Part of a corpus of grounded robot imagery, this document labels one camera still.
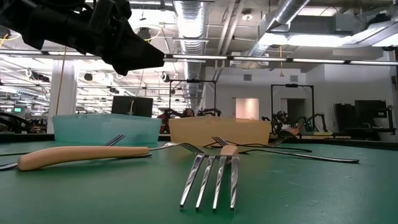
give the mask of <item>ceiling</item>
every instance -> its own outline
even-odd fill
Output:
[[[208,21],[207,21],[207,34],[206,38],[208,43],[206,45],[206,54],[214,54],[217,50],[218,42],[223,29],[222,21],[223,14],[229,6],[231,0],[216,0],[215,2],[209,3],[208,6]],[[250,21],[244,21],[241,19],[241,12],[235,13],[239,16],[236,29],[234,31],[234,39],[228,47],[227,54],[232,52],[245,52],[249,50],[255,41],[257,40],[257,27],[261,21],[262,15],[268,13],[277,7],[277,0],[247,0],[244,2],[244,9],[251,9],[251,15],[253,18]],[[308,6],[306,6],[301,12],[301,15],[308,16],[333,16],[336,13],[344,11],[344,13],[353,13],[355,11],[366,11],[377,7],[384,7],[391,5],[390,0],[352,0],[352,1],[339,1],[339,0],[312,0]],[[151,40],[151,44],[167,54],[179,54],[181,52],[180,44],[178,41],[174,41],[173,37],[178,37],[178,27],[176,25],[177,20],[173,11],[155,11],[155,10],[143,10],[134,9],[132,11],[132,17],[129,19],[134,31],[138,31],[140,27],[149,27],[151,36],[154,37]],[[12,33],[12,37],[17,37],[17,33]],[[26,45],[22,38],[17,38],[12,41],[5,41],[2,45],[2,50],[36,50]],[[46,51],[64,51],[64,46],[46,41],[43,47]],[[382,51],[380,49],[368,47],[363,49],[354,49],[358,51],[352,54],[358,59],[375,59],[374,53],[379,54]],[[297,47],[285,45],[282,47],[283,57],[333,57],[335,55],[343,57],[349,55],[348,52],[353,52],[353,49],[336,49],[329,47]],[[274,57],[280,56],[280,49],[269,48],[267,54]],[[41,81],[33,80],[29,76],[27,70],[39,72],[51,79],[52,76],[52,59],[51,58],[17,58],[17,57],[2,57],[0,58],[0,77],[3,83],[15,83],[15,84],[28,84],[28,83],[42,83]],[[184,79],[184,63],[167,62],[162,68],[148,68],[145,70],[130,71],[129,75],[122,77],[116,75],[112,66],[104,63],[101,60],[76,60],[76,64],[80,68],[79,74],[79,85],[108,85],[107,82],[112,81],[115,85],[138,87],[148,87],[147,91],[138,92],[135,89],[123,88],[125,95],[145,95],[155,98],[157,103],[156,108],[167,107],[168,105],[168,94],[169,91],[166,88],[169,87],[168,83],[163,82],[159,75],[166,73],[174,79]],[[279,63],[270,63],[269,68],[279,68]],[[291,63],[285,65],[286,68],[300,68],[302,71],[310,69],[310,66]],[[85,73],[93,73],[95,77],[93,81],[88,82],[84,79]],[[103,78],[107,75],[112,75],[113,78],[108,80]],[[157,87],[158,89],[151,90],[150,87]],[[188,105],[186,86],[184,83],[179,83],[181,90],[177,90],[173,97],[172,108],[176,110],[183,110]],[[49,87],[17,87],[25,89],[26,91],[33,91],[40,95],[39,100],[42,104],[42,108],[46,110],[48,106],[49,98]],[[0,104],[12,105],[16,103],[28,102],[30,99],[18,101],[17,97],[25,97],[23,95],[15,95],[13,91],[7,88],[0,89],[0,97],[3,97]],[[78,101],[77,106],[82,111],[97,111],[107,113],[111,106],[111,97],[113,93],[110,93],[108,89],[103,88],[89,88],[78,90]],[[15,99],[5,100],[5,96],[12,96]],[[158,109],[154,109],[154,114],[159,114]]]

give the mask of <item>metal frame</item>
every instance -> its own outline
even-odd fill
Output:
[[[299,85],[299,84],[272,84],[271,85],[271,121],[274,115],[274,86],[284,86],[286,88],[298,88],[298,87],[310,87],[311,88],[311,100],[312,100],[312,126],[315,127],[315,100],[314,100],[314,89],[313,85]]]
[[[186,83],[213,83],[214,84],[214,108],[217,108],[217,81],[213,80],[170,80],[169,81],[169,108],[172,104],[172,83],[173,82],[186,82]]]

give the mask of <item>black monitor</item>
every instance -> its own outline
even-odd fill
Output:
[[[387,118],[385,100],[356,100],[355,113],[356,117],[361,120],[373,118]]]
[[[112,113],[130,114],[130,107],[133,100],[132,115],[145,116],[148,118],[152,117],[152,105],[154,103],[154,99],[135,96],[114,96],[112,102]]]

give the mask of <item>fork tines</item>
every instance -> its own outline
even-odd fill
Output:
[[[193,182],[195,181],[195,178],[197,176],[198,169],[201,166],[201,163],[203,162],[203,159],[205,157],[208,157],[207,160],[207,165],[205,168],[205,173],[203,175],[203,179],[201,182],[201,187],[199,191],[199,196],[198,200],[196,203],[196,210],[199,210],[200,208],[200,203],[203,197],[203,194],[205,192],[207,182],[210,176],[211,168],[213,167],[214,161],[216,159],[219,159],[219,166],[218,166],[218,172],[217,172],[217,181],[216,181],[216,192],[215,192],[215,197],[213,201],[213,211],[216,210],[217,208],[217,202],[218,202],[218,195],[220,193],[220,188],[221,188],[221,180],[223,177],[224,173],[224,167],[226,164],[226,160],[230,159],[232,160],[232,165],[231,165],[231,204],[230,204],[230,209],[234,210],[235,209],[235,204],[236,204],[236,190],[238,186],[238,167],[239,167],[239,157],[238,156],[227,156],[227,155],[208,155],[208,154],[198,154],[193,161],[193,165],[191,168],[191,171],[188,175],[187,182],[184,187],[184,191],[182,194],[181,202],[180,202],[180,207],[182,208],[185,204],[185,201],[187,200],[188,194],[191,190],[191,186]]]

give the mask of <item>green table surface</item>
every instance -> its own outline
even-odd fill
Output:
[[[0,151],[64,145],[71,144],[0,144]],[[180,209],[195,157],[181,147],[154,151],[142,159],[71,162],[29,172],[14,169],[0,172],[0,223],[398,223],[398,152],[323,144],[284,146],[312,149],[318,156],[358,158],[361,163],[261,152],[241,155],[237,210],[229,210],[226,169],[215,213],[214,168],[201,210],[195,210],[205,164]],[[0,163],[16,160],[17,156],[0,157]]]

